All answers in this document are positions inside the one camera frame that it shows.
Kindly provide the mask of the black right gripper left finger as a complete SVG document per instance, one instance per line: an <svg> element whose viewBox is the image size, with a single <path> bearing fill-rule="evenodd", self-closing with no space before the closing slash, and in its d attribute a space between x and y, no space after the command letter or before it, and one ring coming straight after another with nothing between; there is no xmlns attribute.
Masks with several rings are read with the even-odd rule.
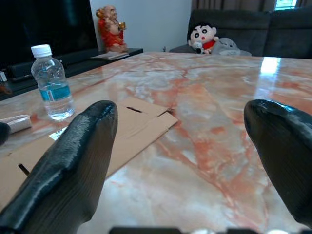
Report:
<svg viewBox="0 0 312 234"><path fill-rule="evenodd" d="M77 115L0 211L0 234L76 234L97 209L117 119L110 100Z"/></svg>

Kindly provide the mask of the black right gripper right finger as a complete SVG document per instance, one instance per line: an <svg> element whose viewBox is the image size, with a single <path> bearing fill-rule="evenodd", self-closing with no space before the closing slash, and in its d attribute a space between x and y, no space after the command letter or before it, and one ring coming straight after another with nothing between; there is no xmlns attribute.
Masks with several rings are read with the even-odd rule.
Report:
<svg viewBox="0 0 312 234"><path fill-rule="evenodd" d="M312 226L312 115L267 99L244 107L244 125L292 217Z"/></svg>

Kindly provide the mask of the flat brown cardboard sheet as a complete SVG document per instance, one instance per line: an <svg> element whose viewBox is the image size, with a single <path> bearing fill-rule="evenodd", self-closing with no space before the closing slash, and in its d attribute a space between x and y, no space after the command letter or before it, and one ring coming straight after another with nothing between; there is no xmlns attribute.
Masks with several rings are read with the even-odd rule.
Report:
<svg viewBox="0 0 312 234"><path fill-rule="evenodd" d="M118 127L107 176L166 133L177 119L169 108L129 97L117 104ZM65 131L64 128L39 138L0 157L0 211L26 179L21 164L32 170L44 152Z"/></svg>

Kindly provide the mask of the clear water bottle blue label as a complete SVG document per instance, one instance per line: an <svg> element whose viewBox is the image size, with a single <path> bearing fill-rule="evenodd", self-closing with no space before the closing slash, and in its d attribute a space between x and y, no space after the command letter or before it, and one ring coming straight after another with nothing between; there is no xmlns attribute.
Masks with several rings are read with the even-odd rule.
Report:
<svg viewBox="0 0 312 234"><path fill-rule="evenodd" d="M74 101L62 63L52 56L48 44L32 46L31 51L35 58L31 74L38 84L48 117L63 120L72 116Z"/></svg>

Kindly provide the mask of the pink marble dining table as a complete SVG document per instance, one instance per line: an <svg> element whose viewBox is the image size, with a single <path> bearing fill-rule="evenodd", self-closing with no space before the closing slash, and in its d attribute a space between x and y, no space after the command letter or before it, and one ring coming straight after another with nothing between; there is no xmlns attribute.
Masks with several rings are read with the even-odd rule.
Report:
<svg viewBox="0 0 312 234"><path fill-rule="evenodd" d="M312 234L271 183L244 125L254 99L312 115L312 59L147 52L68 79L76 112L47 117L38 90L0 101L0 117L30 116L32 127L0 127L0 157L62 128L101 100L133 97L169 108L178 121L107 176L93 217L76 234L172 228L181 234L272 231Z"/></svg>

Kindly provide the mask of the low black TV console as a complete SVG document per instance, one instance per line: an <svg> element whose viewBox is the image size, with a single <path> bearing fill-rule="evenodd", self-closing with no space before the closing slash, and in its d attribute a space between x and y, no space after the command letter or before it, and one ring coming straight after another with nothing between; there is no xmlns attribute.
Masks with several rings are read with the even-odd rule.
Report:
<svg viewBox="0 0 312 234"><path fill-rule="evenodd" d="M143 53L143 48L130 48L128 55L113 60L90 58L77 63L64 64L65 75L69 78L141 53ZM9 78L8 75L6 76L8 80L6 82L0 82L0 101L35 90L38 87L37 82L31 74L21 76L20 78Z"/></svg>

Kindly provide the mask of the papers stack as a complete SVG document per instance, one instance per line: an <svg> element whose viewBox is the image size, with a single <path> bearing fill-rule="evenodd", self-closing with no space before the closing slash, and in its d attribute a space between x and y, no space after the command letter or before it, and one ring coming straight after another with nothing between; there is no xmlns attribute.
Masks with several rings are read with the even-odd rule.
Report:
<svg viewBox="0 0 312 234"><path fill-rule="evenodd" d="M125 52L108 52L105 54L99 54L97 56L91 57L91 59L99 59L99 60L116 60L116 59L121 59L121 58L126 58L128 57L130 54L129 53L125 53Z"/></svg>

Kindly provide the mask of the grey Totoro plush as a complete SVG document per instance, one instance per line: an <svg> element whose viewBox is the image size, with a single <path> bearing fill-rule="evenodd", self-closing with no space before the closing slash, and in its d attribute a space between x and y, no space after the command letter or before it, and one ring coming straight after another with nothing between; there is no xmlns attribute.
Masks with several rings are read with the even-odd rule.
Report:
<svg viewBox="0 0 312 234"><path fill-rule="evenodd" d="M211 50L212 55L251 56L250 52L240 50L230 38L220 38Z"/></svg>

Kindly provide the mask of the dark grey fabric sofa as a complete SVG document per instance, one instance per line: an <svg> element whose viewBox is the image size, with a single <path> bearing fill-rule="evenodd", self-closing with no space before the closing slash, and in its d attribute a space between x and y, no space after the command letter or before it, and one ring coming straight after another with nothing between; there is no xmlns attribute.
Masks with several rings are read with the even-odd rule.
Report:
<svg viewBox="0 0 312 234"><path fill-rule="evenodd" d="M272 12L194 10L188 29L200 23L216 27L219 38L230 38L252 56L312 59L312 6Z"/></svg>

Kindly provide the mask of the red laughing Buddha statue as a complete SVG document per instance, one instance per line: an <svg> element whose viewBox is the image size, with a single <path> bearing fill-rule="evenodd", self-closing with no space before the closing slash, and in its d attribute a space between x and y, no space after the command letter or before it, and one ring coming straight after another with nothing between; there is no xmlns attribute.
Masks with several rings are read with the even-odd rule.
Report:
<svg viewBox="0 0 312 234"><path fill-rule="evenodd" d="M125 23L117 20L117 11L113 5L106 5L96 10L98 31L106 52L124 53L128 46L124 41Z"/></svg>

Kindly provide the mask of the black flat screen TV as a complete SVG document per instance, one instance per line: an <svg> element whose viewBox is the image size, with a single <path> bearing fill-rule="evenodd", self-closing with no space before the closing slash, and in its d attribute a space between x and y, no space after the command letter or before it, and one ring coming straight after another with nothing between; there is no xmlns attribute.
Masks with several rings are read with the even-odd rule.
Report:
<svg viewBox="0 0 312 234"><path fill-rule="evenodd" d="M32 62L32 46L54 56L96 49L90 0L0 0L0 69Z"/></svg>

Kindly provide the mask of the black haired boy plush doll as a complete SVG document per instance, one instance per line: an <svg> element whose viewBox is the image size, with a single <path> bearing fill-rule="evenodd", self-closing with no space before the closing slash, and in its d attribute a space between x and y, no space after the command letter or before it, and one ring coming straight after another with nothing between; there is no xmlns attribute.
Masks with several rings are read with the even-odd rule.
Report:
<svg viewBox="0 0 312 234"><path fill-rule="evenodd" d="M199 23L188 33L188 45L197 54L211 54L212 48L219 40L217 29L209 23Z"/></svg>

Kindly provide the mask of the brown curtain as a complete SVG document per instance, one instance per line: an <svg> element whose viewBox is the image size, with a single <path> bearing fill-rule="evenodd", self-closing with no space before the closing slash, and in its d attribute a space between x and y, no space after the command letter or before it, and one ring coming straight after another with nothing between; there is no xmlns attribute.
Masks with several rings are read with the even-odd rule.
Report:
<svg viewBox="0 0 312 234"><path fill-rule="evenodd" d="M276 0L192 0L192 10L273 11Z"/></svg>

